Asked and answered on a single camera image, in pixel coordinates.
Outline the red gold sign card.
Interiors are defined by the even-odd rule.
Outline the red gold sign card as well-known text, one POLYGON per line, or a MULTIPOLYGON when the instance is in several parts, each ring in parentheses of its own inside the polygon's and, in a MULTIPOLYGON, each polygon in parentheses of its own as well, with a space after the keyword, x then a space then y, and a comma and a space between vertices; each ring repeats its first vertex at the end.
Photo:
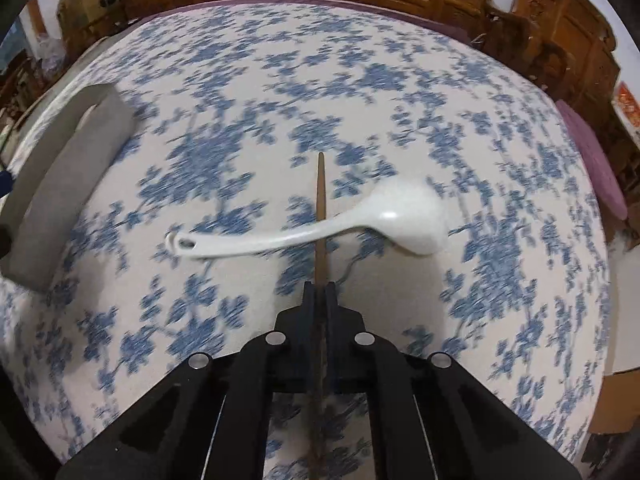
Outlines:
POLYGON ((639 103, 623 81, 616 86, 613 102, 614 107, 622 114, 628 125, 634 131, 638 131, 640 127, 639 103))

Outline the blue floral tablecloth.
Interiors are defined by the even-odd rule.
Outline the blue floral tablecloth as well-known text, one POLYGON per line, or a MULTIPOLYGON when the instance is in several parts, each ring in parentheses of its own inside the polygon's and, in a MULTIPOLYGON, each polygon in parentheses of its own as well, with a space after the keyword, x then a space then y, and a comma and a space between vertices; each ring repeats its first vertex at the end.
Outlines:
POLYGON ((24 133, 21 170, 89 84, 137 130, 70 234, 49 289, 1 285, 1 361, 59 460, 197 351, 238 351, 297 304, 314 248, 180 259, 174 231, 243 234, 314 220, 386 178, 444 202, 448 240, 416 258, 370 232, 329 241, 341 303, 413 356, 450 353, 568 460, 608 350, 599 205, 544 92, 488 56, 383 15, 303 3, 200 6, 134 29, 24 133))

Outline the stacked cardboard boxes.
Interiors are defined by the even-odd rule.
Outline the stacked cardboard boxes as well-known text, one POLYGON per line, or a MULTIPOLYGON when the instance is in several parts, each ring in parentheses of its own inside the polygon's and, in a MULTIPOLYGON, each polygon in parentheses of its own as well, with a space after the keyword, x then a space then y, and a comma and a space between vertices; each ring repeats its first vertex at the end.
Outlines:
POLYGON ((69 51, 83 51, 126 24, 122 0, 60 0, 56 17, 69 51))

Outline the round white ceramic spoon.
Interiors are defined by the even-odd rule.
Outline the round white ceramic spoon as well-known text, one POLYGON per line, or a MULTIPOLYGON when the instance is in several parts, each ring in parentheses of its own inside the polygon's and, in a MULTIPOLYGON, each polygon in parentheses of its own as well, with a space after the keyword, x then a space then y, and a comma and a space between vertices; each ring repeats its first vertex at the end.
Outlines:
POLYGON ((179 257, 235 257, 314 243, 356 229, 373 230, 418 256, 438 252, 448 237, 442 199, 421 182, 389 178, 333 218, 285 231, 243 235, 175 232, 165 237, 165 247, 179 257))

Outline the rectangular metal tray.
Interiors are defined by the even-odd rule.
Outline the rectangular metal tray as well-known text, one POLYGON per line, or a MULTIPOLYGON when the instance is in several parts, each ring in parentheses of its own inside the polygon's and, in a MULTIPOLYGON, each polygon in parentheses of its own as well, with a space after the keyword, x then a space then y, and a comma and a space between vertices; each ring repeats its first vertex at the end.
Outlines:
POLYGON ((78 91, 49 122, 1 208, 1 274, 46 292, 85 203, 136 130, 112 84, 78 91))

